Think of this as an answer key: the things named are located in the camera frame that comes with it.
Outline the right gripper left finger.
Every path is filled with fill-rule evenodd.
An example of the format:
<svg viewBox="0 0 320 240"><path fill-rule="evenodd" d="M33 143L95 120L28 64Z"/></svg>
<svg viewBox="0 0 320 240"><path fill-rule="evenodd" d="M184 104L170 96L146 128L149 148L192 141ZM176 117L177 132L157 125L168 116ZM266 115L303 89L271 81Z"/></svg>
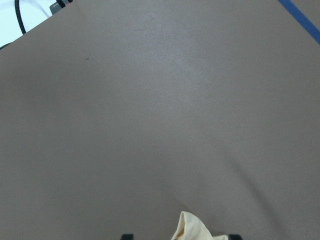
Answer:
<svg viewBox="0 0 320 240"><path fill-rule="evenodd" d="M132 233L125 233L121 236L121 240L134 240L134 235Z"/></svg>

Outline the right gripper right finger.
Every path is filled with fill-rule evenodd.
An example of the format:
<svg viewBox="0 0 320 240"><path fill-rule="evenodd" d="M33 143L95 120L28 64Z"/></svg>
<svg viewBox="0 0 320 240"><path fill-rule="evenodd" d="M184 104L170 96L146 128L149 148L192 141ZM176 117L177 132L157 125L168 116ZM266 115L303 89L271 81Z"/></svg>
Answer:
<svg viewBox="0 0 320 240"><path fill-rule="evenodd" d="M239 234L229 234L228 239L229 240L241 240L241 236Z"/></svg>

